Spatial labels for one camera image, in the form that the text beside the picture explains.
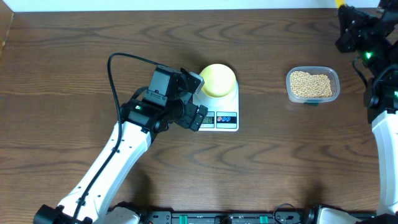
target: beans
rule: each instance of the beans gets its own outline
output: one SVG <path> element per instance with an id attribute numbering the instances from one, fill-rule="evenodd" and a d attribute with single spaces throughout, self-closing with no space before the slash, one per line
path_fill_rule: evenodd
<path id="1" fill-rule="evenodd" d="M 308 98 L 331 97 L 330 80 L 327 75 L 311 75 L 308 72 L 293 72 L 290 86 L 296 96 Z"/>

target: green light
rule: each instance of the green light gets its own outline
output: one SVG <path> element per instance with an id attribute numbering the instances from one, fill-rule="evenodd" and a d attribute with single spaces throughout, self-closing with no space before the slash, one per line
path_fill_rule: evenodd
<path id="1" fill-rule="evenodd" d="M 366 52 L 365 56 L 367 59 L 370 59 L 372 57 L 372 53 L 371 52 Z"/>

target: white wall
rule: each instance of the white wall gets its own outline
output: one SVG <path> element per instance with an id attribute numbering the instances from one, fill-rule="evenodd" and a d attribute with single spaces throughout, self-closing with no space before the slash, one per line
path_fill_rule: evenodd
<path id="1" fill-rule="evenodd" d="M 335 0 L 4 0 L 14 12 L 334 8 Z M 346 0 L 377 7 L 379 0 Z"/>

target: plastic container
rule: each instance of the plastic container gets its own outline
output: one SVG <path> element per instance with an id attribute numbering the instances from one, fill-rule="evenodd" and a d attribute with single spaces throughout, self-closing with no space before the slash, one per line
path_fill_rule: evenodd
<path id="1" fill-rule="evenodd" d="M 295 71 L 308 72 L 311 75 L 321 75 L 321 74 L 327 75 L 330 80 L 330 88 L 332 96 L 325 98 L 306 98 L 306 97 L 296 96 L 292 91 L 292 87 L 290 86 L 290 76 Z M 295 67 L 291 69 L 291 71 L 286 76 L 286 88 L 289 100 L 294 103 L 326 103 L 335 100 L 337 96 L 340 94 L 340 83 L 338 81 L 337 73 L 333 69 L 328 67 L 316 67 L 316 66 Z"/>

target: brown wooden tabletop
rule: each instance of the brown wooden tabletop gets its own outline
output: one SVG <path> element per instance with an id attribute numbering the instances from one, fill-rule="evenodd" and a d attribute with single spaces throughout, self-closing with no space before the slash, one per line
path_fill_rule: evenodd
<path id="1" fill-rule="evenodd" d="M 322 202 L 375 211 L 377 147 L 354 54 L 334 45 L 338 26 L 336 9 L 17 13 L 0 58 L 0 222 L 31 223 L 43 203 L 55 207 L 101 152 L 117 120 L 106 73 L 116 51 L 197 73 L 229 65 L 240 129 L 173 125 L 138 160 L 113 205 L 260 211 Z M 286 74 L 307 65 L 337 72 L 337 100 L 289 101 Z M 153 72 L 115 58 L 120 102 Z"/>

